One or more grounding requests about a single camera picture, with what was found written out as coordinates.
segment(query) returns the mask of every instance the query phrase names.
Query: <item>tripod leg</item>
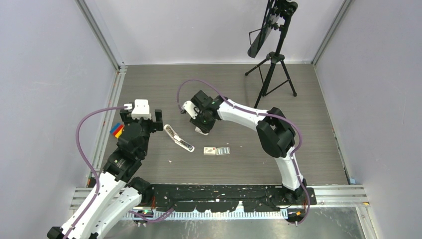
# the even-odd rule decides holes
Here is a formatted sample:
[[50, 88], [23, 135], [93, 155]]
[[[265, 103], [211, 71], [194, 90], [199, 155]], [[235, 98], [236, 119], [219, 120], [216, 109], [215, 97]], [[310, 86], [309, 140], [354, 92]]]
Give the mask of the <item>tripod leg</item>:
[[273, 76], [274, 68], [276, 68], [275, 63], [271, 63], [270, 69], [268, 70], [267, 76], [265, 77], [264, 84], [262, 85], [261, 91], [259, 92], [258, 98], [256, 99], [254, 108], [258, 107], [259, 101], [262, 96], [267, 95], [268, 86], [270, 85], [271, 77]]
[[260, 67], [262, 64], [264, 64], [266, 61], [268, 61], [268, 58], [265, 58], [263, 61], [261, 61], [258, 65], [254, 66], [254, 68], [250, 69], [248, 72], [245, 73], [245, 76], [249, 75], [252, 71], [254, 71], [256, 68]]
[[290, 88], [292, 88], [292, 91], [293, 91], [293, 96], [294, 96], [294, 97], [298, 96], [298, 93], [296, 93], [296, 91], [295, 91], [295, 87], [293, 86], [293, 82], [292, 82], [292, 80], [290, 79], [290, 75], [289, 75], [289, 72], [287, 71], [286, 64], [284, 64], [284, 61], [281, 61], [281, 65], [283, 66], [284, 73], [286, 73], [287, 81], [288, 81], [288, 82], [289, 82], [289, 84], [290, 84]]

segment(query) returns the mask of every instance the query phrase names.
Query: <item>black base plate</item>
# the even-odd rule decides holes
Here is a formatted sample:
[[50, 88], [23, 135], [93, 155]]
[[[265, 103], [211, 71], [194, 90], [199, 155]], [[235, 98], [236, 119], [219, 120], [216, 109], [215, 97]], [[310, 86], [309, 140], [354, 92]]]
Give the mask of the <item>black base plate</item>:
[[[158, 211], [172, 207], [177, 212], [232, 212], [242, 201], [245, 212], [275, 212], [280, 210], [277, 206], [303, 205], [305, 201], [303, 194], [289, 202], [285, 195], [291, 191], [275, 185], [153, 184], [152, 188]], [[307, 187], [307, 191], [309, 196], [315, 195], [313, 188]], [[315, 196], [310, 199], [311, 205], [317, 204]]]

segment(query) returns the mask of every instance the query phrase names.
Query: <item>metal frame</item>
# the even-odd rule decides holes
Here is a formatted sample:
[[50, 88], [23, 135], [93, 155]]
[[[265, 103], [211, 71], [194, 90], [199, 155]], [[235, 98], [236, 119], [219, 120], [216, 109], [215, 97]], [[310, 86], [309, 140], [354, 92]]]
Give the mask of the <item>metal frame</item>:
[[87, 3], [85, 2], [85, 0], [75, 0], [75, 2], [78, 5], [79, 9], [81, 10], [82, 14], [84, 15], [85, 19], [87, 20], [87, 23], [91, 27], [95, 37], [98, 39], [98, 42], [103, 48], [108, 59], [110, 60], [114, 68], [116, 70], [119, 70], [120, 64], [117, 62], [116, 57], [111, 51], [106, 39], [104, 38], [103, 33], [100, 30], [100, 27], [98, 26], [97, 22], [94, 19], [94, 16], [92, 15], [90, 9], [88, 8]]
[[321, 55], [324, 53], [325, 48], [327, 47], [329, 41], [331, 40], [331, 37], [334, 35], [334, 32], [337, 30], [337, 27], [340, 25], [341, 21], [343, 20], [344, 15], [346, 14], [350, 4], [353, 2], [353, 0], [344, 0], [343, 4], [341, 5], [340, 9], [337, 12], [337, 15], [334, 18], [334, 21], [331, 24], [331, 27], [329, 28], [327, 34], [324, 37], [324, 40], [321, 43], [321, 46], [319, 46], [318, 51], [316, 52], [316, 55], [314, 59], [312, 60], [312, 64], [316, 65]]
[[356, 207], [356, 212], [359, 217], [360, 224], [362, 226], [363, 233], [368, 239], [378, 238], [377, 232], [375, 231], [373, 219], [372, 219], [372, 208], [358, 208]]
[[[362, 185], [325, 185], [310, 186], [315, 190], [316, 205], [311, 208], [353, 208], [353, 207], [369, 207], [368, 198]], [[92, 188], [76, 188], [75, 194], [70, 205], [71, 210], [76, 210]], [[290, 208], [300, 208], [302, 205], [292, 205]], [[135, 207], [136, 210], [142, 210], [144, 207]]]
[[[107, 107], [114, 107], [117, 106], [118, 99], [120, 97], [121, 87], [123, 85], [123, 80], [126, 75], [127, 66], [122, 65], [120, 67], [119, 72], [116, 75], [116, 78], [113, 83], [113, 87], [111, 88], [109, 101]], [[106, 111], [104, 113], [103, 118], [103, 126], [100, 130], [100, 133], [97, 137], [97, 146], [95, 148], [94, 156], [93, 156], [93, 167], [94, 169], [99, 172], [101, 170], [101, 164], [103, 162], [103, 157], [105, 153], [105, 149], [107, 146], [109, 131], [111, 129], [113, 119], [114, 119], [115, 111]]]

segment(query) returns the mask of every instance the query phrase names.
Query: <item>white wall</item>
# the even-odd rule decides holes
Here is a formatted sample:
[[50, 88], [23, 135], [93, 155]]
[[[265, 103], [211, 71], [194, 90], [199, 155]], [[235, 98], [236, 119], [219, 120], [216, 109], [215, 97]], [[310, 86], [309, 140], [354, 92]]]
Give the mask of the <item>white wall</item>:
[[[266, 0], [93, 1], [125, 64], [259, 62], [280, 35], [273, 31], [255, 59], [247, 55], [248, 32], [261, 27]], [[286, 61], [313, 60], [342, 2], [297, 1]]]
[[[0, 35], [0, 238], [46, 238], [86, 183], [75, 128], [115, 70], [73, 0], [0, 1]], [[82, 128], [88, 156], [100, 120]]]
[[354, 1], [317, 64], [382, 239], [421, 238], [422, 2]]

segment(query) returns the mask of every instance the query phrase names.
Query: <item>small box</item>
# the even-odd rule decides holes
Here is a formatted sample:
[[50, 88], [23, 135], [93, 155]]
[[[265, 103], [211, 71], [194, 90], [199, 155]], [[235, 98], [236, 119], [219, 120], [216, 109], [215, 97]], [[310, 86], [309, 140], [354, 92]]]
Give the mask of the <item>small box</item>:
[[225, 155], [225, 154], [230, 154], [229, 147], [217, 148], [217, 155]]
[[204, 155], [215, 155], [216, 148], [213, 147], [204, 147]]

